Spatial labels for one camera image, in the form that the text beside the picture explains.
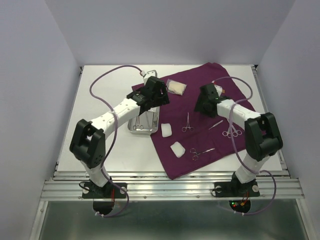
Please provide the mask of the stainless steel tray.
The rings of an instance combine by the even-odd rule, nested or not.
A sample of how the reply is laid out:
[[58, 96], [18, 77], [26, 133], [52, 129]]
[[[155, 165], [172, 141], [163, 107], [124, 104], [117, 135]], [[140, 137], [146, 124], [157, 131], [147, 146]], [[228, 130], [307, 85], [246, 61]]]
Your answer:
[[143, 125], [142, 130], [133, 130], [136, 117], [128, 121], [127, 128], [133, 135], [152, 135], [159, 129], [160, 107], [154, 107], [140, 115], [140, 123]]

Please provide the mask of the steel hemostat long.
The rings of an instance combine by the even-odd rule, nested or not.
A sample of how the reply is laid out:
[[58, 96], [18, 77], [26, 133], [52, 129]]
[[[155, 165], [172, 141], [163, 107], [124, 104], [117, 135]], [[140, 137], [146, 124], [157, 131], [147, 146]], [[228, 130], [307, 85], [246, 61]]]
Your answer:
[[187, 113], [186, 125], [181, 128], [182, 132], [190, 131], [193, 132], [194, 128], [190, 126], [190, 113]]

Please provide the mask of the steel hemostat bottom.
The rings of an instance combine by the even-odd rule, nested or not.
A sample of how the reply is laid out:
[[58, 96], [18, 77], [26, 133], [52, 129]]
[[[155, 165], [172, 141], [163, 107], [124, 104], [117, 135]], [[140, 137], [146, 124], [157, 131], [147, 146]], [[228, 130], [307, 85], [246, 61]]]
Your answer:
[[199, 158], [199, 155], [202, 155], [202, 154], [211, 152], [211, 151], [213, 151], [213, 150], [215, 150], [215, 148], [210, 148], [210, 149], [206, 149], [206, 150], [203, 150], [203, 151], [196, 151], [195, 148], [191, 148], [189, 152], [190, 152], [191, 154], [193, 154], [192, 160], [193, 160], [193, 161], [197, 161], [198, 158]]

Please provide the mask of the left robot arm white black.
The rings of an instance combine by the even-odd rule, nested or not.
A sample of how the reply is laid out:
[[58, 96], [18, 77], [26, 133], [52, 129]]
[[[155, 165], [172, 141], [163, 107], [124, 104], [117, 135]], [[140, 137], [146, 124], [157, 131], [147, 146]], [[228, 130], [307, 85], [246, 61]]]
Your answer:
[[106, 140], [129, 120], [139, 117], [152, 108], [170, 103], [166, 84], [163, 80], [150, 76], [145, 85], [131, 92], [116, 107], [90, 121], [77, 122], [69, 146], [70, 152], [81, 162], [89, 175], [89, 186], [83, 189], [102, 198], [108, 198], [117, 187], [108, 175], [106, 160]]

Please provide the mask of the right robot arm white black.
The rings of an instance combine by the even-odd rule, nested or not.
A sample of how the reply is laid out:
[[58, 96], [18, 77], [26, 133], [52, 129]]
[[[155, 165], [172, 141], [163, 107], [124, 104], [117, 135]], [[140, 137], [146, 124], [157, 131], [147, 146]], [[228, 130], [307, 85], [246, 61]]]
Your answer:
[[275, 116], [258, 113], [243, 107], [241, 101], [219, 95], [214, 84], [200, 87], [195, 112], [208, 117], [226, 118], [232, 128], [238, 125], [243, 129], [246, 155], [240, 167], [232, 174], [229, 182], [215, 182], [212, 191], [217, 198], [260, 196], [256, 182], [257, 175], [266, 161], [283, 147], [283, 140]]

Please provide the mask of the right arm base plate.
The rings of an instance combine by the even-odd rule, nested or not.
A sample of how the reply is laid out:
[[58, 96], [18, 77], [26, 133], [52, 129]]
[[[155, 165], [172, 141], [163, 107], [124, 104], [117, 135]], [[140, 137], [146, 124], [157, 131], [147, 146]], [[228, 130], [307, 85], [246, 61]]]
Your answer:
[[260, 191], [256, 181], [238, 183], [235, 181], [215, 182], [211, 195], [217, 198], [259, 197]]

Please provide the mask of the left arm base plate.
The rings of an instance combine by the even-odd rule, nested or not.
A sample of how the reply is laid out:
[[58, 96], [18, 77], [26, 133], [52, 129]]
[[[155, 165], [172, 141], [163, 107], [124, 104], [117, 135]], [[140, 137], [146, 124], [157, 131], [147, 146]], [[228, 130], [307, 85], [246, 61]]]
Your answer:
[[104, 187], [99, 187], [91, 181], [81, 181], [79, 187], [82, 189], [83, 199], [126, 199], [124, 189], [127, 189], [127, 184], [119, 182], [118, 185], [122, 190], [118, 189], [111, 183], [107, 183]]

